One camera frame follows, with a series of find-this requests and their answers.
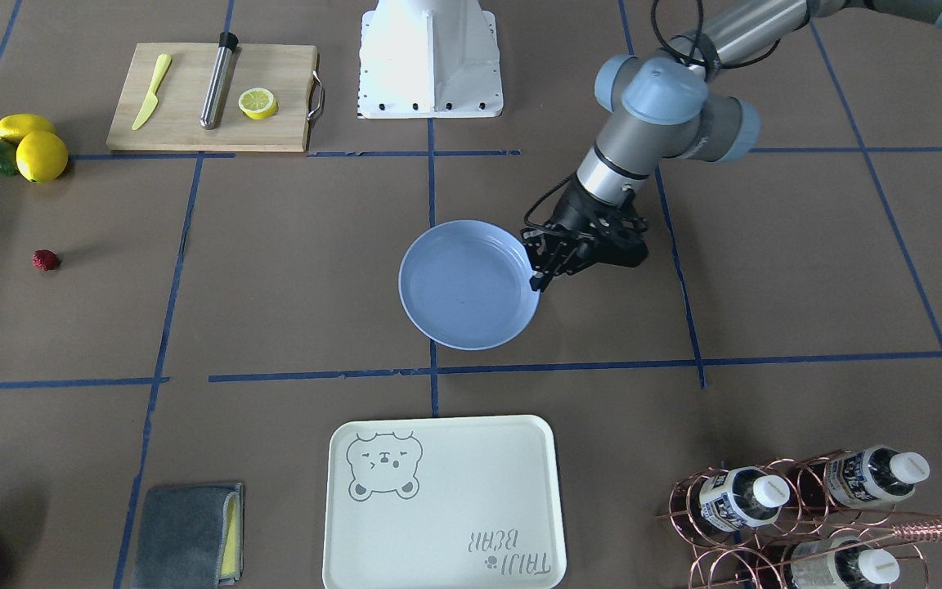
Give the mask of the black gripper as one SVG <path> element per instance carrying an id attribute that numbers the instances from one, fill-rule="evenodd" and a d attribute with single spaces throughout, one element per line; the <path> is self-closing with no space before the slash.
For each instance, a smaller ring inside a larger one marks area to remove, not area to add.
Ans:
<path id="1" fill-rule="evenodd" d="M 619 205 L 605 204 L 571 178 L 547 220 L 549 230 L 524 227 L 521 242 L 533 266 L 530 287 L 543 292 L 559 276 L 573 276 L 592 264 L 636 268 L 649 256 L 648 224 L 635 209 L 636 191 L 623 187 Z"/>

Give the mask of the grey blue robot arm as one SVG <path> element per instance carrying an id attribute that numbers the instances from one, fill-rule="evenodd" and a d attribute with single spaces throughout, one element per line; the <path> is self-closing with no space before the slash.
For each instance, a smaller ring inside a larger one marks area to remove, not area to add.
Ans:
<path id="1" fill-rule="evenodd" d="M 747 101 L 718 96 L 709 82 L 770 55 L 786 34 L 847 8 L 942 29 L 942 1 L 737 1 L 695 29 L 661 38 L 647 56 L 608 60 L 594 82 L 609 119 L 576 172 L 558 184 L 545 223 L 526 219 L 521 242 L 541 292 L 560 275 L 595 264 L 635 268 L 648 256 L 648 225 L 635 198 L 666 158 L 729 163 L 754 148 L 761 119 Z"/>

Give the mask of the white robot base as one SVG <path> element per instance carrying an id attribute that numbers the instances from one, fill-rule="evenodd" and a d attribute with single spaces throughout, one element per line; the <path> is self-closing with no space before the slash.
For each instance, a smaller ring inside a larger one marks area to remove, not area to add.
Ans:
<path id="1" fill-rule="evenodd" d="M 478 1 L 379 1 L 360 33 L 360 119 L 504 112 L 497 23 Z"/>

